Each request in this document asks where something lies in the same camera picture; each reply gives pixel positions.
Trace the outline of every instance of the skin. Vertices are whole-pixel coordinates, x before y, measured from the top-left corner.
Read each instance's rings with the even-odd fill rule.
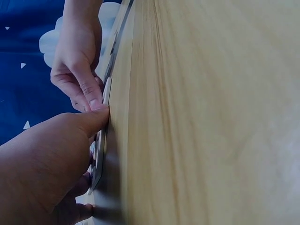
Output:
[[[92,216],[75,197],[89,188],[89,138],[103,129],[109,109],[65,113],[0,146],[0,224],[74,225]]]
[[[51,82],[70,97],[81,112],[102,103],[102,81],[94,70],[99,63],[102,28],[98,13],[102,0],[66,0]]]

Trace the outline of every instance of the white triangle pattern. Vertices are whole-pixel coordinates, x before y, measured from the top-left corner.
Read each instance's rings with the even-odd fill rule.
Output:
[[[23,127],[23,130],[27,130],[27,129],[29,129],[30,128],[30,124],[29,124],[29,121],[27,121],[26,123],[25,123],[25,126]]]

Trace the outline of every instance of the wood grain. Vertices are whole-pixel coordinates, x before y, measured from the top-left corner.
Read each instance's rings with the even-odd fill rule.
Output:
[[[128,224],[298,225],[299,1],[135,4],[110,99]]]

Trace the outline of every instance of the blue bedsheet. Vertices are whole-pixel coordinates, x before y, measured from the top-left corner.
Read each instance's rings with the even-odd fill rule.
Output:
[[[63,6],[64,0],[0,0],[0,145],[24,128],[76,112],[51,84],[51,68],[39,47]]]

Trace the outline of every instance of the wrist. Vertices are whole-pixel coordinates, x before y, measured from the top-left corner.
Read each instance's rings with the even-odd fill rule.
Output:
[[[66,0],[63,12],[65,23],[90,23],[98,19],[103,0]]]

